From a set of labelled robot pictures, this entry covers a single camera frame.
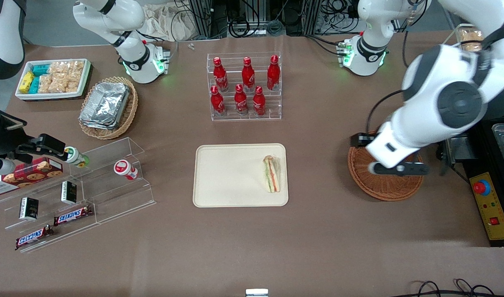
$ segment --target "beige tray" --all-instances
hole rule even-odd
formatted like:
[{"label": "beige tray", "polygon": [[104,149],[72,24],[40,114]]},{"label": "beige tray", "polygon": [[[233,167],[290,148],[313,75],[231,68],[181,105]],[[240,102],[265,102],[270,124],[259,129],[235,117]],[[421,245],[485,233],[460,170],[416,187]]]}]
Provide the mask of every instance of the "beige tray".
[{"label": "beige tray", "polygon": [[[269,193],[263,158],[279,158],[280,192]],[[197,149],[193,204],[197,207],[283,206],[288,202],[282,144],[202,145]]]}]

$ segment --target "clear acrylic shelf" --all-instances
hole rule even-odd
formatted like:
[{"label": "clear acrylic shelf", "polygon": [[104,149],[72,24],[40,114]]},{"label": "clear acrylic shelf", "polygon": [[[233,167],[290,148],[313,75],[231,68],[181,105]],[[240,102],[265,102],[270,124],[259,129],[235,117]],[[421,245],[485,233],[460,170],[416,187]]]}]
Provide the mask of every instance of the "clear acrylic shelf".
[{"label": "clear acrylic shelf", "polygon": [[[279,68],[281,70],[281,75],[279,78],[279,91],[271,91],[267,88],[267,70],[270,66],[270,57],[276,54],[279,56]],[[213,76],[213,58],[219,57],[222,61],[224,69],[227,71],[229,90],[228,92],[220,93],[224,98],[224,105],[227,110],[227,114],[224,116],[216,116],[213,107],[210,103],[211,93],[210,87],[215,85],[215,79]],[[253,92],[246,93],[246,103],[248,105],[248,114],[241,116],[237,113],[237,108],[235,106],[235,101],[233,97],[235,96],[235,85],[238,83],[243,83],[241,71],[243,70],[243,58],[250,57],[252,60],[252,67],[256,73],[256,86],[263,87],[263,94],[266,99],[266,113],[262,117],[257,117],[253,112]],[[212,120],[214,122],[225,121],[225,120],[280,120],[282,118],[282,78],[283,78],[283,67],[282,67],[282,56],[280,52],[252,52],[252,53],[219,53],[219,54],[208,54],[206,62],[207,78],[208,78],[208,104],[210,106],[210,113]]]},{"label": "clear acrylic shelf", "polygon": [[[7,231],[14,231],[16,239],[54,223],[54,217],[72,210],[91,205],[93,215],[81,217],[52,227],[54,235],[19,248],[20,252],[31,252],[44,248],[72,235],[86,231],[115,218],[142,209],[156,202],[153,199],[151,185],[144,179],[140,161],[136,157],[144,150],[131,138],[127,137],[113,143],[85,152],[90,163],[79,169],[65,164],[69,173],[60,178],[42,184],[33,189],[16,190],[11,196],[0,200],[5,213]],[[128,180],[114,173],[114,163],[120,159],[128,160],[136,169],[138,177]],[[63,181],[70,181],[78,187],[78,203],[68,205],[61,202]],[[19,220],[20,200],[30,197],[39,200],[36,220]]]}]

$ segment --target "snickers bar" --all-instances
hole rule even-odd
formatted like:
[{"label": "snickers bar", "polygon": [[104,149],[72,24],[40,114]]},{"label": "snickers bar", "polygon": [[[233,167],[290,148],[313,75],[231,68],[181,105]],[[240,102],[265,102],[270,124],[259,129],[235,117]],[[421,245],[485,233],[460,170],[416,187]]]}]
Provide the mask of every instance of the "snickers bar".
[{"label": "snickers bar", "polygon": [[57,226],[58,224],[62,224],[64,222],[70,222],[71,220],[75,220],[81,217],[90,216],[92,214],[93,212],[91,205],[87,205],[80,209],[76,209],[74,211],[63,214],[59,217],[54,217],[54,226]]},{"label": "snickers bar", "polygon": [[45,227],[42,227],[38,231],[35,231],[33,233],[30,233],[26,236],[22,236],[21,238],[18,238],[15,242],[15,250],[20,248],[23,245],[27,245],[29,243],[32,243],[34,241],[37,241],[43,237],[46,237],[48,235],[52,235],[54,233],[54,230],[52,227],[47,224]]}]

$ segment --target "brown tablecloth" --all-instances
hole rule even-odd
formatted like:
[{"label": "brown tablecloth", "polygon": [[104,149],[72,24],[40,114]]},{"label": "brown tablecloth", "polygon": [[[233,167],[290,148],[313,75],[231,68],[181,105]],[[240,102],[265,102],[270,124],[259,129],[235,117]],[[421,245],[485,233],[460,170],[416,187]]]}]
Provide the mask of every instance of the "brown tablecloth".
[{"label": "brown tablecloth", "polygon": [[[449,32],[412,33],[407,60]],[[169,75],[136,84],[140,104],[131,137],[146,152],[144,176],[156,205],[31,254],[14,251],[0,209],[0,297],[9,296],[386,296],[411,293],[415,281],[452,279],[504,293],[504,248],[488,248],[469,185],[450,172],[439,177],[434,147],[420,191],[398,203],[368,197],[346,165],[350,135],[367,113],[400,88],[402,35],[381,69],[358,77],[305,38],[223,39],[187,43]],[[206,54],[279,50],[283,54],[283,119],[213,123],[206,91]],[[27,60],[87,58],[90,84],[125,76],[111,46],[27,47]],[[48,133],[80,151],[108,141],[78,125],[81,100],[25,103],[8,113],[29,122],[29,135]],[[383,103],[373,125],[401,105]],[[283,207],[197,208],[192,203],[195,150],[203,144],[282,143],[289,202]]]}]

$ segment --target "red emergency stop button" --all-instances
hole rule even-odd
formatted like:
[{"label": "red emergency stop button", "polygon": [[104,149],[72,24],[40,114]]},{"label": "red emergency stop button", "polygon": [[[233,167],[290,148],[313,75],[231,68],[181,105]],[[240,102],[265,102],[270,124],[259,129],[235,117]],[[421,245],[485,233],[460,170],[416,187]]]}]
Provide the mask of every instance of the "red emergency stop button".
[{"label": "red emergency stop button", "polygon": [[472,189],[475,193],[483,196],[490,194],[490,184],[486,180],[480,180],[472,185]]},{"label": "red emergency stop button", "polygon": [[490,224],[499,224],[499,220],[496,218],[490,218]]}]

